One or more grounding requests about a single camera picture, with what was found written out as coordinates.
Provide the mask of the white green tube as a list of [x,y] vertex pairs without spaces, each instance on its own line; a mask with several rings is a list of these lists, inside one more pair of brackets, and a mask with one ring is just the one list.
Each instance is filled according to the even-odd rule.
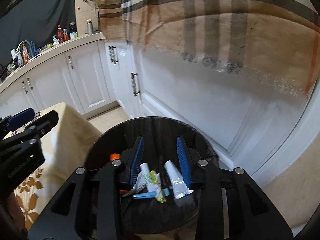
[[148,192],[156,191],[156,186],[152,182],[149,166],[147,163],[142,163],[140,165],[140,172],[138,174],[137,181],[133,186],[133,189],[136,192],[142,191],[144,188],[146,188]]

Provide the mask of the orange plastic bag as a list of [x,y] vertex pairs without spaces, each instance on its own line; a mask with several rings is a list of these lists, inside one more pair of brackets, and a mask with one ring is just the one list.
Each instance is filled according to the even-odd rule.
[[120,159],[120,155],[117,154],[117,153],[113,153],[110,155],[110,161],[114,161],[114,160],[117,160],[117,159]]

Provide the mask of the white toothpaste tube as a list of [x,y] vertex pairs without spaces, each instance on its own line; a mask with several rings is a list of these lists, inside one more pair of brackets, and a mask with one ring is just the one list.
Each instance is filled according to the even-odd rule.
[[182,175],[172,161],[167,161],[164,164],[164,167],[169,176],[175,199],[183,198],[194,192],[193,190],[187,188],[186,184],[183,181]]

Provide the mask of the teal white tube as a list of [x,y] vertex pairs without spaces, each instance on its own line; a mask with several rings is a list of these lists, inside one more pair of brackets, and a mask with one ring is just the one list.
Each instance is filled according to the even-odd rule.
[[[168,189],[163,189],[163,194],[167,197],[170,195],[170,191]],[[133,199],[148,199],[148,198],[155,198],[156,196],[156,191],[150,191],[146,193],[140,193],[140,194],[135,194],[132,196]]]

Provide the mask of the yellow snack wrapper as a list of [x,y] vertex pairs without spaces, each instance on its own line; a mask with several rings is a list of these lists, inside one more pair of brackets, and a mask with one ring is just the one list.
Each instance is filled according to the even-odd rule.
[[162,191],[159,173],[156,173],[156,171],[152,170],[149,172],[149,175],[150,175],[151,181],[155,187],[155,191],[156,191],[155,199],[161,204],[165,203],[167,200],[166,200],[165,195],[163,194],[163,191]]

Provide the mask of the white kitchen cabinets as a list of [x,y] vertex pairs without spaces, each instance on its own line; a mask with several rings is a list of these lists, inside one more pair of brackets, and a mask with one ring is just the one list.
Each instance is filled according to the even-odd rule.
[[100,34],[34,57],[1,83],[1,115],[65,102],[91,118],[114,105],[135,118],[189,123],[212,144],[223,167],[242,167],[266,184],[319,132],[319,85],[305,96],[268,87],[245,72],[227,74],[172,54]]

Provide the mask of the floral beige tablecloth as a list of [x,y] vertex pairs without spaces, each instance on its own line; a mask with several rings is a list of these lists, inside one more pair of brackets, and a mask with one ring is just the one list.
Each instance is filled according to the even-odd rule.
[[38,119],[50,111],[59,116],[57,125],[41,138],[44,163],[21,181],[4,203],[13,223],[29,230],[44,207],[73,171],[82,166],[86,154],[101,132],[73,107],[60,102],[35,114]]

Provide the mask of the white blue detergent bottle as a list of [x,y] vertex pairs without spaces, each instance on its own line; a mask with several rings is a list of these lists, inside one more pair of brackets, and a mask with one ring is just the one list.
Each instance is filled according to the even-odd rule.
[[17,64],[19,67],[24,65],[24,59],[20,51],[17,52]]

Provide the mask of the orange dish soap bottle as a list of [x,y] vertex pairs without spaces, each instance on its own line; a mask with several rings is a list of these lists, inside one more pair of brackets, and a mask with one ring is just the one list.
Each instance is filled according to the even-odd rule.
[[24,64],[28,63],[28,61],[29,61],[28,49],[24,43],[21,46],[21,52],[22,52],[22,56],[24,59]]

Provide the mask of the chrome sink faucet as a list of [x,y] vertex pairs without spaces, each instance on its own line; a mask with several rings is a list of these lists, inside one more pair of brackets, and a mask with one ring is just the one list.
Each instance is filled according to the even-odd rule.
[[18,46],[16,48],[16,52],[17,53],[22,53],[23,55],[24,54],[25,55],[30,55],[31,59],[35,56],[33,48],[31,46],[30,42],[27,41],[27,40],[23,40],[18,44]]

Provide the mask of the small white spray bottle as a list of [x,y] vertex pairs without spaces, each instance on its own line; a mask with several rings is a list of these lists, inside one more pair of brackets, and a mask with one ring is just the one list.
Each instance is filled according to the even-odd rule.
[[55,35],[53,35],[53,46],[58,46],[59,44],[59,40],[56,38]]

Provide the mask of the dark lidded jar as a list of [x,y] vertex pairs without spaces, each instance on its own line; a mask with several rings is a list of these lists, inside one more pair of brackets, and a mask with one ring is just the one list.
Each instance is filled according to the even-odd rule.
[[77,32],[77,28],[76,28],[76,23],[75,22],[71,22],[69,24],[69,37],[70,37],[71,40],[78,37],[78,32]]

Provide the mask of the steel thermos bottle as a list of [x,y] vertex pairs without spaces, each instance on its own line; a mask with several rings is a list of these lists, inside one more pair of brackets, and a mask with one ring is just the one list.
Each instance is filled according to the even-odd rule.
[[93,23],[91,19],[87,20],[87,34],[88,35],[92,35],[94,34],[94,30],[93,30]]

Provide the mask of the black window curtain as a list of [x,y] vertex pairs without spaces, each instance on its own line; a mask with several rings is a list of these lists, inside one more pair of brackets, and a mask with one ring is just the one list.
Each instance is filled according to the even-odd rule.
[[11,50],[24,40],[37,48],[52,42],[57,26],[75,21],[75,0],[22,0],[1,17],[1,65],[11,61]]

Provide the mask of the plaid beige blanket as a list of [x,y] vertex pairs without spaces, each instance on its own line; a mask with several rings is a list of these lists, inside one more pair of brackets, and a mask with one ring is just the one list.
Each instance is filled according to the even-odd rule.
[[100,0],[108,40],[176,53],[282,92],[319,80],[319,0]]

